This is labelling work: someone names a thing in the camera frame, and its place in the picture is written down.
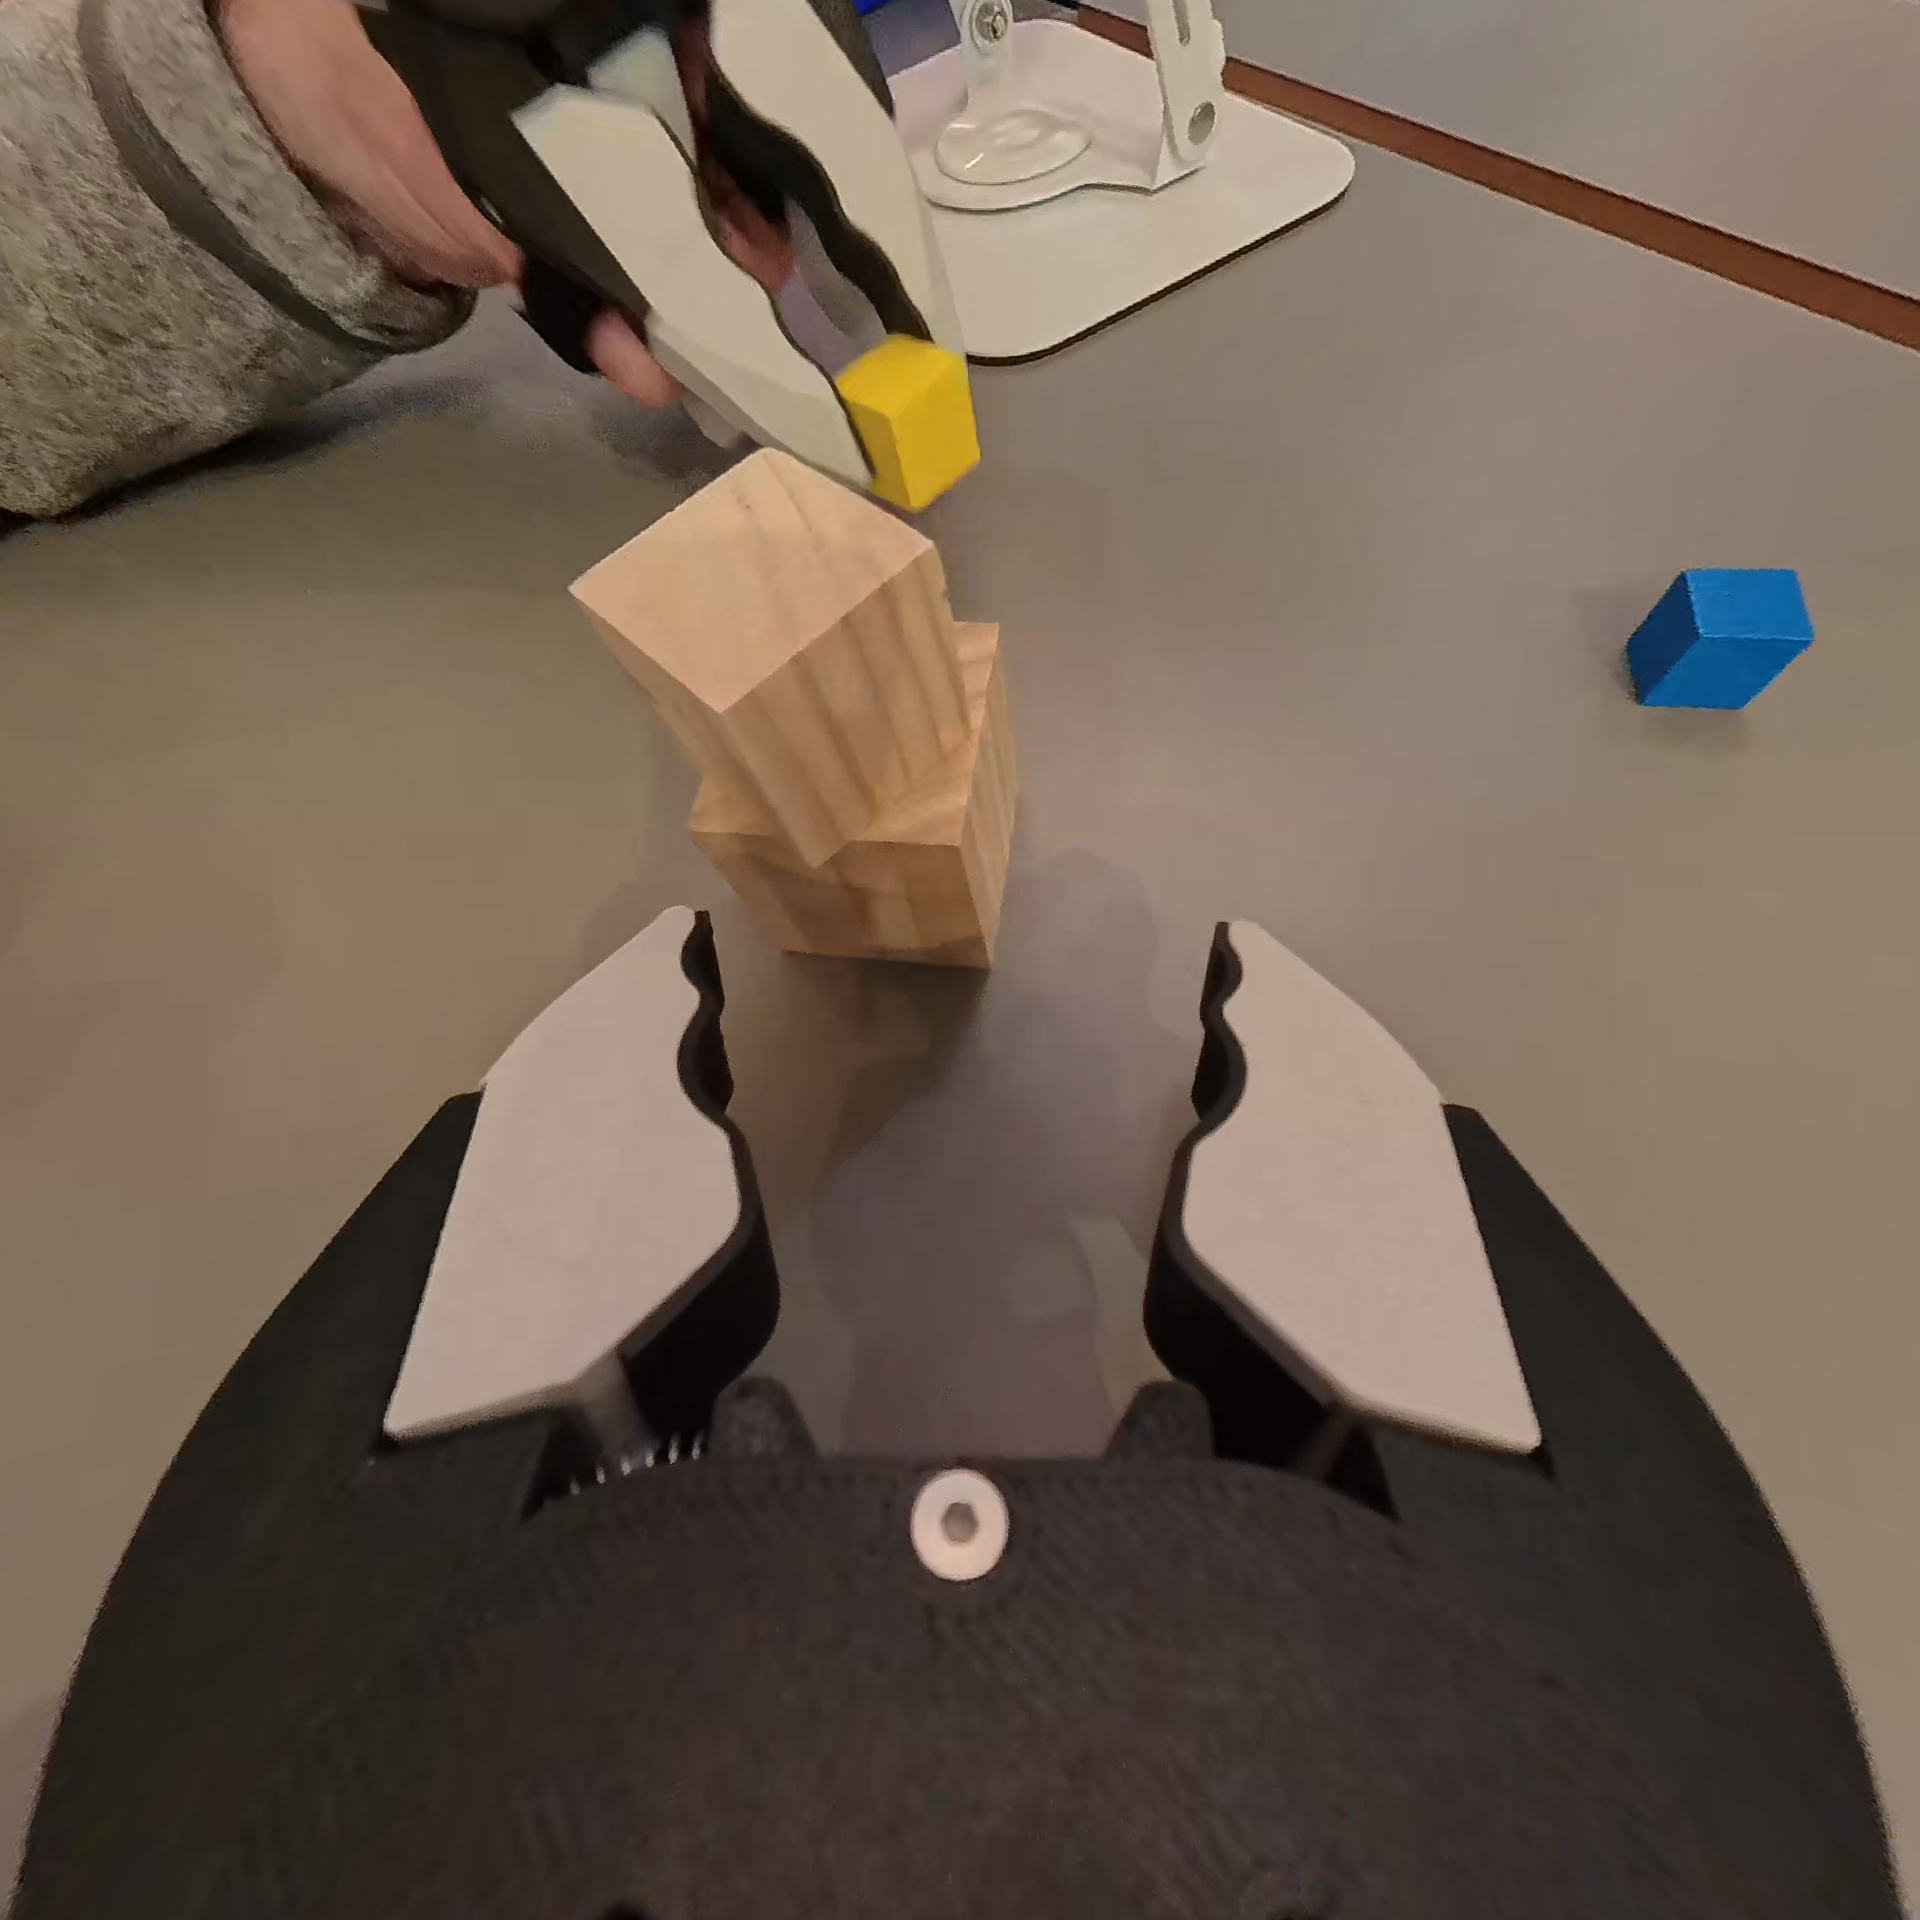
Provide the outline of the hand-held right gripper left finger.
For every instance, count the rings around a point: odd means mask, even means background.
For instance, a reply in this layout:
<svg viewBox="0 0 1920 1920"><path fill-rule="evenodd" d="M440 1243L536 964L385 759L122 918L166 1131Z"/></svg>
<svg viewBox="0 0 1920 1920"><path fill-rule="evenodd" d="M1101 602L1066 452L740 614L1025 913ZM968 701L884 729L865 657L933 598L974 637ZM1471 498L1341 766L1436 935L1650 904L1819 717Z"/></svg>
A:
<svg viewBox="0 0 1920 1920"><path fill-rule="evenodd" d="M393 1443L557 1415L598 1472L691 1456L782 1281L707 912L666 909L498 1057L385 1407Z"/></svg>

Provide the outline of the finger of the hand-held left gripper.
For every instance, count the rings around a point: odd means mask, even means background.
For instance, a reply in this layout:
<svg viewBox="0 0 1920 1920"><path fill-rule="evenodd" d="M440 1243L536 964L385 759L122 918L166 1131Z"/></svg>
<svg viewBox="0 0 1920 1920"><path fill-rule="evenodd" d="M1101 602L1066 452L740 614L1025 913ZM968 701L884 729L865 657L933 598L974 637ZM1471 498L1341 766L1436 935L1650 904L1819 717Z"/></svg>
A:
<svg viewBox="0 0 1920 1920"><path fill-rule="evenodd" d="M968 354L931 208L849 3L710 3L707 132L769 219L802 219L884 333Z"/></svg>
<svg viewBox="0 0 1920 1920"><path fill-rule="evenodd" d="M515 126L634 278L648 301L634 330L703 429L753 438L844 483L871 487L832 377L796 345L776 296L723 241L703 164L710 152L726 173L707 132L710 60L695 69L703 104L686 94L700 136L691 167L652 107L603 91L554 86L515 113Z"/></svg>

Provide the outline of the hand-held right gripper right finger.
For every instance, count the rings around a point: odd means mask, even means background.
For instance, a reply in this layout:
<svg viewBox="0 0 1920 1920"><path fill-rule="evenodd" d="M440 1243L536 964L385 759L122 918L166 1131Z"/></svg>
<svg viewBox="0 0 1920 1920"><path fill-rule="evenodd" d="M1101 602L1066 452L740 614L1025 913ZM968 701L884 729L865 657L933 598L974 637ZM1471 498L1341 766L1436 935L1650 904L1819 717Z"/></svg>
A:
<svg viewBox="0 0 1920 1920"><path fill-rule="evenodd" d="M1509 1460L1541 1448L1495 1267L1426 1072L1253 920L1201 984L1143 1332L1212 1449L1338 1477L1389 1426Z"/></svg>

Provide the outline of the yellow cube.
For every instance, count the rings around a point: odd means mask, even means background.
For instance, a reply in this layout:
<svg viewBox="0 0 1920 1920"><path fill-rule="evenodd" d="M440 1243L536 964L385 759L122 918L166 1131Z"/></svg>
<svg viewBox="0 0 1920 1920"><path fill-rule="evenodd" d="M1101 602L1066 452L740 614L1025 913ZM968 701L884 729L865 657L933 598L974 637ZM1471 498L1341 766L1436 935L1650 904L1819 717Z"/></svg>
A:
<svg viewBox="0 0 1920 1920"><path fill-rule="evenodd" d="M925 513L980 463L968 358L936 343L884 337L832 377L871 468L871 492Z"/></svg>

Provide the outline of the wooden cube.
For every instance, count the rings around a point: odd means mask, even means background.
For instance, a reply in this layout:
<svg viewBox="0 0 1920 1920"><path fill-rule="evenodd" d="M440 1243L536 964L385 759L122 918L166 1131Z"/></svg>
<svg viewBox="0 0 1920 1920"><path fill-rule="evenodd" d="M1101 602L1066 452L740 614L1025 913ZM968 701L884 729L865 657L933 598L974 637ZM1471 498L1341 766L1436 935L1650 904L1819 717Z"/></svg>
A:
<svg viewBox="0 0 1920 1920"><path fill-rule="evenodd" d="M691 766L825 865L969 735L943 563L753 452L571 582Z"/></svg>
<svg viewBox="0 0 1920 1920"><path fill-rule="evenodd" d="M956 628L969 738L810 865L745 790L703 778L688 833L783 953L991 969L1020 820L1020 746L998 625Z"/></svg>

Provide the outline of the blue cube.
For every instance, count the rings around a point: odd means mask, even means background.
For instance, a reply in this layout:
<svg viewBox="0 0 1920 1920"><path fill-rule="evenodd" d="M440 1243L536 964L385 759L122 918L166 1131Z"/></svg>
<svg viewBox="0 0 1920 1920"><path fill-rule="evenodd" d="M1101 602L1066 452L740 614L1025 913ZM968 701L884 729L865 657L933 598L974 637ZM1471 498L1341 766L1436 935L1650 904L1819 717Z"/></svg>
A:
<svg viewBox="0 0 1920 1920"><path fill-rule="evenodd" d="M1622 649L1643 707L1747 707L1815 639L1792 567L1687 567Z"/></svg>

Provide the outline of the person's left forearm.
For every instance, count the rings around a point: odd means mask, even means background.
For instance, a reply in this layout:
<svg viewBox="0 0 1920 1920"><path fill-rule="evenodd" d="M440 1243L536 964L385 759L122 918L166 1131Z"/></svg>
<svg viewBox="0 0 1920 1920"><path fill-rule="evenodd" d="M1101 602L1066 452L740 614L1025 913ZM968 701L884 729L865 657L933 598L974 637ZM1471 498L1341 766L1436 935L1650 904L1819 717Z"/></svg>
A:
<svg viewBox="0 0 1920 1920"><path fill-rule="evenodd" d="M219 452L474 309L333 222L214 9L3 3L3 520Z"/></svg>

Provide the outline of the person's left hand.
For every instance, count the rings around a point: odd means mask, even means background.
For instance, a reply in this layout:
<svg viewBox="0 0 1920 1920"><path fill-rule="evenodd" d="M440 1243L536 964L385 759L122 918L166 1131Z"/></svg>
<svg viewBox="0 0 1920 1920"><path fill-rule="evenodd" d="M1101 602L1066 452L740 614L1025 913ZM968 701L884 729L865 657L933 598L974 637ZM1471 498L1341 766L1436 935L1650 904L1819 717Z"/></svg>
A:
<svg viewBox="0 0 1920 1920"><path fill-rule="evenodd" d="M214 20L264 132L359 247L421 292L524 282L353 3L219 3Z"/></svg>

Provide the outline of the white desk stand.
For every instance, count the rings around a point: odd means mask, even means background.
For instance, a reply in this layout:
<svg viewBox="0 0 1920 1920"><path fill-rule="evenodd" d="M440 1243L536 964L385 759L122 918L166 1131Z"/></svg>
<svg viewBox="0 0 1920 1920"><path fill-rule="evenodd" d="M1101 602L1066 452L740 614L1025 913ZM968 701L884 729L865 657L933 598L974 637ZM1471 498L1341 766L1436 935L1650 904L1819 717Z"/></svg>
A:
<svg viewBox="0 0 1920 1920"><path fill-rule="evenodd" d="M1327 211L1350 148L1226 86L1212 3L1143 3L1145 57L1014 3L891 78L963 350L1034 364Z"/></svg>

